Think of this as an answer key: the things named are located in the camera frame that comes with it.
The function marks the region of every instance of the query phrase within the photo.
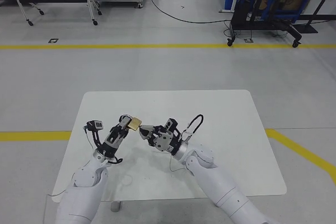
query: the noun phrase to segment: black cable on floor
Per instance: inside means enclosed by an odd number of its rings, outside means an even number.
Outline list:
[[[224,21],[224,25],[227,27],[227,29],[223,31],[224,36],[226,36],[227,38],[231,38],[231,36],[225,34],[225,32],[227,30],[230,30],[229,27],[228,27],[228,25],[225,23],[225,21]]]
[[[190,24],[214,24],[214,23],[216,23],[216,22],[231,21],[231,20],[217,20],[217,21],[209,21],[209,22],[192,22],[192,21],[187,21],[187,20],[181,20],[180,18],[174,17],[174,16],[172,16],[172,15],[170,15],[170,14],[168,14],[168,13],[162,11],[160,8],[158,8],[158,6],[155,4],[155,2],[154,2],[153,0],[151,0],[151,1],[152,1],[152,3],[155,5],[155,7],[156,7],[159,11],[161,11],[162,13],[166,14],[167,16],[169,16],[169,17],[171,17],[171,18],[174,18],[174,19],[179,20],[179,21],[182,21],[182,22],[188,22],[188,23],[190,23]]]

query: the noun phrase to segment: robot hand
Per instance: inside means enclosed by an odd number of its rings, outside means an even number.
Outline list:
[[[71,183],[64,191],[57,209],[56,224],[89,224],[93,220],[106,186],[107,167],[122,162],[115,157],[122,140],[130,129],[137,130],[141,121],[129,115],[123,115],[119,124],[111,128],[103,144],[98,131],[103,129],[102,122],[93,120],[84,127],[92,132],[97,149],[89,162],[79,168],[72,176]]]
[[[240,191],[233,178],[214,164],[212,150],[188,143],[192,135],[182,140],[176,129],[177,124],[176,120],[170,118],[164,127],[143,125],[139,128],[139,133],[143,139],[148,140],[150,146],[171,153],[173,158],[185,165],[207,197],[223,209],[235,224],[278,223],[263,215]]]

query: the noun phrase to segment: black cable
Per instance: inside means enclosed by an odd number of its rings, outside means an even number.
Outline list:
[[[120,164],[123,161],[122,158],[120,158],[120,159],[117,159],[117,157],[114,157],[114,158],[116,159],[115,162],[111,162],[111,161],[107,160],[107,163],[109,163],[109,164]]]
[[[158,6],[155,4],[155,2],[153,0],[151,0],[151,1],[159,11],[161,11],[162,13],[166,14],[167,16],[169,16],[171,18],[174,18],[174,19],[182,21],[182,22],[188,22],[190,24],[213,24],[213,23],[216,23],[216,22],[231,21],[231,20],[217,20],[217,21],[210,21],[210,22],[191,22],[191,21],[187,21],[187,20],[181,20],[180,18],[174,17],[174,16],[162,11],[160,8],[158,8]]]
[[[185,132],[186,130],[188,130],[188,128],[190,128],[190,126],[198,119],[200,118],[200,123],[196,126],[196,128],[194,129],[194,131],[192,132],[193,134],[198,130],[198,128],[203,124],[204,121],[204,116],[202,114],[198,114],[188,125],[188,127],[183,131]]]
[[[229,28],[228,25],[225,23],[225,21],[224,21],[224,25],[227,27],[227,29],[223,31],[224,36],[226,36],[227,38],[231,38],[231,36],[225,34],[225,32],[226,32],[227,30],[230,30],[230,28]]]

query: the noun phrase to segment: gold object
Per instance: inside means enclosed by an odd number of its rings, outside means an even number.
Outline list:
[[[128,128],[132,130],[137,130],[139,126],[141,125],[142,121],[139,120],[138,118],[132,118],[132,120],[129,122],[127,125]]]

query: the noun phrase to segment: gray floor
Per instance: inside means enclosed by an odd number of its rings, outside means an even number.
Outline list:
[[[230,18],[222,3],[158,1],[194,21]],[[103,7],[94,27],[85,4],[0,7],[0,45],[225,43],[224,24],[192,25],[143,9]],[[336,44],[336,22],[316,24],[303,44]],[[287,43],[253,32],[256,43]],[[77,49],[0,50],[0,131],[70,130],[87,91],[216,90],[251,92],[265,128],[279,131],[336,166],[336,49]],[[250,197],[282,223],[336,223],[336,187],[329,175],[270,140],[287,185],[282,196]],[[40,223],[67,142],[0,142],[0,223]],[[48,201],[45,223],[57,205]],[[93,223],[230,223],[208,199],[102,203]]]

